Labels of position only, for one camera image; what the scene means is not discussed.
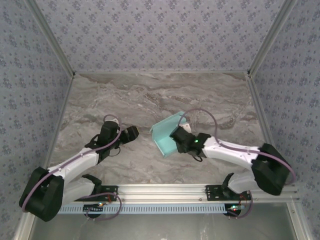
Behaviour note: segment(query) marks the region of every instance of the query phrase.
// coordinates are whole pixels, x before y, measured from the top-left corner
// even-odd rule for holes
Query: wall
[[[72,68],[247,70],[283,0],[36,0]]]
[[[0,239],[12,239],[18,201],[45,159],[69,77],[23,0],[0,1]]]
[[[320,2],[299,0],[254,77],[278,149],[320,239]]]

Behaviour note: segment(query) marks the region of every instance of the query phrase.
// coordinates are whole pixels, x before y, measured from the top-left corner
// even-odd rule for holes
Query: gray marble table
[[[86,74],[73,81],[50,166],[80,151],[100,132],[105,114],[137,126],[139,137],[85,173],[104,184],[221,183],[243,168],[219,159],[196,162],[188,154],[164,158],[149,133],[152,125],[190,108],[204,108],[217,119],[220,139],[259,146],[263,136],[244,73]],[[194,133],[213,133],[214,122],[203,112],[188,121]]]

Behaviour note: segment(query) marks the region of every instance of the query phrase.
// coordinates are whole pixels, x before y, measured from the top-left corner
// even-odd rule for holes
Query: purple cable
[[[181,120],[187,115],[187,113],[189,112],[192,112],[192,111],[203,111],[203,112],[206,112],[207,114],[210,115],[210,117],[212,117],[213,121],[214,121],[214,139],[215,141],[221,146],[221,147],[224,147],[226,149],[229,149],[229,150],[233,150],[233,151],[238,151],[238,152],[242,152],[242,153],[251,153],[251,154],[258,154],[258,155],[262,155],[262,156],[265,156],[267,158],[270,158],[270,159],[273,159],[275,161],[277,161],[278,163],[282,164],[283,166],[285,166],[290,172],[291,172],[291,175],[292,175],[292,179],[290,182],[287,183],[287,185],[289,184],[292,184],[296,181],[296,174],[294,172],[294,170],[291,168],[291,166],[286,163],[285,161],[283,161],[282,159],[276,157],[276,156],[273,156],[271,154],[268,154],[268,153],[265,153],[265,152],[261,152],[261,151],[256,151],[256,150],[245,150],[245,149],[241,149],[241,148],[237,148],[237,147],[232,147],[232,146],[228,146],[228,145],[224,145],[223,143],[221,143],[217,137],[217,132],[218,132],[218,122],[217,120],[215,119],[215,117],[207,110],[205,109],[202,109],[202,108],[192,108],[192,109],[189,109],[188,111],[186,111],[180,118],[179,122],[178,122],[178,126],[180,125],[181,123]]]
[[[92,152],[96,152],[96,151],[105,149],[105,148],[111,146],[112,144],[114,144],[114,143],[118,140],[118,138],[119,138],[120,135],[121,135],[121,131],[122,131],[121,119],[118,118],[118,117],[116,117],[116,116],[113,115],[113,114],[107,114],[107,115],[105,115],[105,116],[103,117],[103,121],[104,121],[104,122],[105,122],[105,120],[106,120],[106,117],[114,117],[114,118],[117,119],[117,121],[119,122],[119,128],[120,128],[120,129],[119,129],[119,133],[118,133],[118,135],[115,137],[115,139],[114,139],[112,142],[110,142],[110,143],[108,143],[107,145],[105,145],[105,146],[98,147],[98,148],[96,148],[96,149],[90,149],[90,150],[84,152],[83,154],[79,154],[79,155],[77,155],[77,156],[74,156],[74,157],[71,158],[69,161],[67,161],[66,163],[62,164],[61,166],[59,166],[58,168],[56,168],[55,170],[49,172],[47,175],[45,175],[43,178],[41,178],[41,180],[38,181],[38,182],[36,183],[36,185],[34,185],[34,187],[31,189],[31,191],[30,191],[29,194],[26,196],[26,198],[25,198],[25,200],[24,200],[24,202],[23,202],[23,204],[22,204],[22,211],[23,211],[24,213],[27,212],[27,211],[26,211],[26,205],[27,205],[28,201],[30,200],[32,194],[34,194],[34,192],[36,191],[36,189],[37,189],[47,178],[49,178],[49,177],[50,177],[51,175],[53,175],[54,173],[58,172],[59,169],[63,169],[65,166],[67,166],[68,164],[74,162],[75,160],[83,157],[84,155],[87,155],[87,154],[90,154],[90,153],[92,153]]]
[[[114,194],[113,192],[103,192],[103,193],[98,193],[98,194],[94,194],[94,195],[90,195],[90,196],[84,196],[84,197],[81,197],[81,199],[90,199],[92,197],[99,197],[99,196],[103,196],[103,195],[112,195],[112,196],[115,196],[118,200],[119,200],[119,203],[120,203],[120,206],[119,206],[119,209],[118,211],[110,216],[110,217],[104,217],[104,218],[91,218],[88,216],[88,213],[90,212],[90,210],[92,209],[92,207],[89,207],[89,209],[86,211],[85,213],[85,216],[88,218],[88,219],[91,219],[93,221],[106,221],[106,220],[110,220],[110,219],[114,219],[116,216],[118,216],[120,214],[120,211],[121,211],[121,208],[122,208],[122,201],[121,201],[121,198],[117,195],[117,194]]]
[[[235,217],[232,217],[232,218],[243,219],[244,217],[248,216],[248,215],[251,213],[251,211],[252,211],[252,209],[253,209],[253,207],[254,207],[254,204],[253,204],[253,203],[254,203],[254,198],[252,197],[251,191],[250,191],[250,197],[251,197],[250,206],[249,206],[248,211],[246,211],[245,214],[243,214],[243,215],[241,215],[241,216],[238,216],[237,214],[235,214],[235,213],[232,212],[232,211],[227,211],[229,214],[232,214],[232,215],[235,216]]]

